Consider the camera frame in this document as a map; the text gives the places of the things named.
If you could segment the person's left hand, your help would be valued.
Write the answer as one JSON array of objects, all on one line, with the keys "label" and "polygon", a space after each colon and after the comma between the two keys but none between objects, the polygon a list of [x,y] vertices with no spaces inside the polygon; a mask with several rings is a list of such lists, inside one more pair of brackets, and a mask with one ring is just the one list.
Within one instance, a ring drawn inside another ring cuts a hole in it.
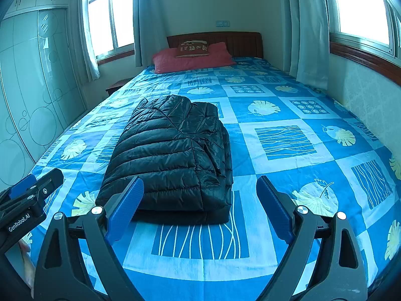
[{"label": "person's left hand", "polygon": [[34,284],[35,284],[35,266],[33,265],[29,252],[31,251],[30,246],[28,246],[22,239],[18,242],[22,261],[24,264],[24,275],[23,280],[25,284],[29,287],[31,291],[31,297],[34,297]]}]

